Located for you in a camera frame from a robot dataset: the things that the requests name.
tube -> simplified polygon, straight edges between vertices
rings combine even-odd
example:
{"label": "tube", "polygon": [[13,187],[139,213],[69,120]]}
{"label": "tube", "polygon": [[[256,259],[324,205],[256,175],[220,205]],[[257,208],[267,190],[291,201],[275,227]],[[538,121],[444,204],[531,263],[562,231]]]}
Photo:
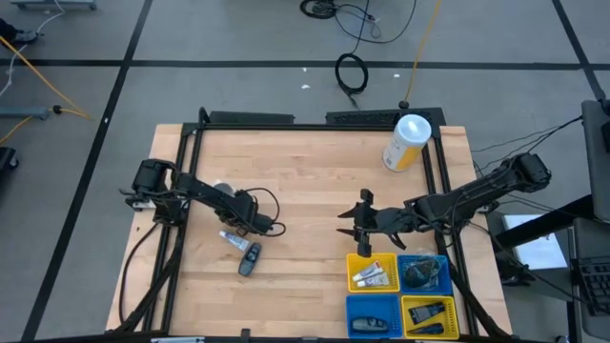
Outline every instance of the tube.
{"label": "tube", "polygon": [[224,231],[221,231],[219,233],[221,236],[227,238],[227,240],[231,242],[231,244],[233,244],[236,248],[240,249],[243,252],[245,252],[246,248],[248,248],[248,245],[250,245],[250,241],[234,233]]}
{"label": "tube", "polygon": [[372,265],[368,266],[367,268],[363,269],[362,271],[360,271],[356,275],[352,276],[352,280],[360,281],[360,280],[365,279],[367,277],[371,277],[371,276],[375,276],[377,274],[381,274],[382,272],[383,272],[383,268],[381,268],[381,264],[379,263],[379,261],[375,261],[375,262],[373,262]]}
{"label": "tube", "polygon": [[390,280],[388,279],[388,273],[382,273],[369,277],[356,283],[359,287],[375,287],[375,286],[388,286]]}

blue object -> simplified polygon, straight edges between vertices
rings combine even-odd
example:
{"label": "blue object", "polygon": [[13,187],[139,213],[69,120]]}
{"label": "blue object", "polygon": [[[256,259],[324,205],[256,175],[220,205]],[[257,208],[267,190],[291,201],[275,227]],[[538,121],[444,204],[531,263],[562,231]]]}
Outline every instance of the blue object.
{"label": "blue object", "polygon": [[[420,260],[425,257],[434,257],[440,264],[440,271],[438,272],[438,284],[429,290],[414,289],[410,288],[404,282],[404,272],[409,267],[409,264]],[[400,291],[404,294],[410,295],[452,295],[454,289],[451,286],[451,276],[449,275],[449,264],[447,263],[447,257],[442,255],[399,255],[398,256],[398,275],[400,278]]]}
{"label": "blue object", "polygon": [[[394,294],[348,295],[345,299],[347,334],[350,338],[402,337],[400,301]],[[352,320],[359,317],[375,317],[388,323],[387,333],[354,333]]]}

yellow container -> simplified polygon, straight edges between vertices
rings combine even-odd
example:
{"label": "yellow container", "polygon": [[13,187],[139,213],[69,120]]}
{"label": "yellow container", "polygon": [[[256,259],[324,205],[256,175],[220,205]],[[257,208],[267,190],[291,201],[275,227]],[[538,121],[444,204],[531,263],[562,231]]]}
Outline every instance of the yellow container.
{"label": "yellow container", "polygon": [[[424,320],[419,324],[414,324],[409,309],[431,305],[437,302],[442,302],[445,305],[445,311],[439,313],[428,320]],[[459,338],[458,317],[456,316],[456,305],[453,296],[444,295],[403,295],[400,299],[400,308],[402,310],[402,330],[404,336],[410,339],[423,340],[457,340]],[[411,330],[419,329],[431,324],[442,324],[445,332],[441,334],[413,334]]]}
{"label": "yellow container", "polygon": [[[347,284],[351,293],[392,293],[400,291],[397,255],[395,253],[373,253],[370,258],[359,256],[357,253],[348,253],[346,260]],[[388,274],[390,284],[388,286],[358,287],[352,276],[369,267],[375,261],[379,261],[383,271]]]}

wooden tabletop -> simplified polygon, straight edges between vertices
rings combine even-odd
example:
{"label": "wooden tabletop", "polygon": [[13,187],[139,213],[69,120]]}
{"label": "wooden tabletop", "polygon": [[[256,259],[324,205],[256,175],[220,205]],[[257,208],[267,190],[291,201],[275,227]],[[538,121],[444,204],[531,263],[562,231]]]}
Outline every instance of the wooden tabletop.
{"label": "wooden tabletop", "polygon": [[[150,157],[174,161],[180,130],[180,125],[157,126]],[[442,127],[441,132],[452,187],[474,180],[465,129]],[[346,337],[345,255],[356,251],[356,242],[335,231],[353,225],[350,219],[336,216],[359,200],[362,188],[375,194],[376,208],[400,207],[402,201],[428,193],[421,158],[405,172],[383,166],[381,155],[390,136],[390,132],[372,131],[205,131],[197,177],[210,184],[227,182],[235,189],[268,188],[280,202],[279,220],[288,230],[277,238],[247,236],[262,244],[262,254],[254,273],[243,277],[237,274],[242,252],[218,234],[227,228],[211,209],[194,203],[171,334],[236,336],[242,328],[250,328],[253,336]],[[264,192],[256,196],[260,212],[273,216],[273,199]],[[126,256],[153,224],[152,217],[153,211],[134,215]],[[485,225],[481,217],[473,221]],[[134,255],[127,277],[126,314],[150,287],[160,232],[157,230]],[[489,236],[465,228],[461,237],[473,293],[499,326],[510,332]],[[382,234],[371,238],[373,250],[436,252],[432,232],[408,233],[401,238],[406,252]],[[109,329],[119,325],[118,286]],[[162,291],[157,299],[154,328],[160,326],[165,294]],[[468,333],[461,296],[457,290],[455,294],[460,330]]]}

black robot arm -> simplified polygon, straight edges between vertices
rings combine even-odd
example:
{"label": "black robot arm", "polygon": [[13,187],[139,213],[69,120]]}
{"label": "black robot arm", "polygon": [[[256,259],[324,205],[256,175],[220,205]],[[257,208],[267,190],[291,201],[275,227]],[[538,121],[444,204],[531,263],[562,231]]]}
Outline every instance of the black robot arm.
{"label": "black robot arm", "polygon": [[372,208],[373,194],[362,190],[363,201],[339,216],[353,218],[354,228],[338,230],[354,237],[358,254],[364,257],[371,256],[370,233],[385,233],[396,246],[405,249],[399,233],[461,228],[477,209],[501,196],[512,191],[536,192],[544,189],[550,180],[551,173],[536,154],[522,153],[505,159],[499,167],[476,181],[445,194],[407,200],[401,209],[375,210]]}
{"label": "black robot arm", "polygon": [[[171,189],[166,186],[168,172],[172,173]],[[246,191],[222,191],[179,171],[168,161],[142,161],[132,189],[134,193],[129,194],[126,203],[140,210],[153,202],[156,207],[153,221],[163,225],[179,225],[184,220],[182,209],[189,200],[211,207],[222,223],[237,228],[240,235],[248,232],[267,235],[275,223],[268,215],[258,213],[258,204]]]}

